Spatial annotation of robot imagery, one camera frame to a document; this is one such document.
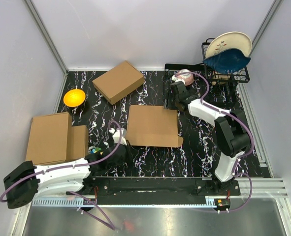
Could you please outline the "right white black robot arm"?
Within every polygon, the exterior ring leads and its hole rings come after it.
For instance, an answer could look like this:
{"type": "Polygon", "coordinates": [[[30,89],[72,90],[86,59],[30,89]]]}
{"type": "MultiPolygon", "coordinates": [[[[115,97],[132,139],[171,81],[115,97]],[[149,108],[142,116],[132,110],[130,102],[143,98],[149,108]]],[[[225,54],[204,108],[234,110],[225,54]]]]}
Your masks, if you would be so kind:
{"type": "Polygon", "coordinates": [[[180,112],[200,118],[215,127],[221,155],[210,187],[215,194],[224,194],[237,176],[237,163],[254,149],[254,138],[245,124],[245,114],[241,110],[229,111],[204,101],[191,94],[181,81],[170,84],[169,97],[180,112]]]}

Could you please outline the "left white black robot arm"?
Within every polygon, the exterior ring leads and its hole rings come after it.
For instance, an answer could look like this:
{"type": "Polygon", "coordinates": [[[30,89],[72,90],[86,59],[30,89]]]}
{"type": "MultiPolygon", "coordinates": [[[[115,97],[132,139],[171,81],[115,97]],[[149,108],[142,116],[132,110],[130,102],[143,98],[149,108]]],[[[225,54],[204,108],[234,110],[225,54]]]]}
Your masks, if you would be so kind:
{"type": "Polygon", "coordinates": [[[71,192],[88,195],[94,189],[93,178],[105,175],[110,168],[131,158],[131,145],[117,144],[68,163],[34,165],[32,161],[25,161],[3,179],[0,202],[15,209],[46,195],[71,192]]]}

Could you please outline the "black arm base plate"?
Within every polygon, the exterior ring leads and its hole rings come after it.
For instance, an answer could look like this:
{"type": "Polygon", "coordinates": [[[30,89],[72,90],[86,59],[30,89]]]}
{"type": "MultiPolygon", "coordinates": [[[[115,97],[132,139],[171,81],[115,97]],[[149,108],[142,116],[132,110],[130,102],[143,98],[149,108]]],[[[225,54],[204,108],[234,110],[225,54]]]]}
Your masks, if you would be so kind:
{"type": "Polygon", "coordinates": [[[77,191],[81,195],[108,196],[120,192],[185,193],[199,196],[240,196],[239,183],[219,183],[201,177],[89,177],[77,191]]]}

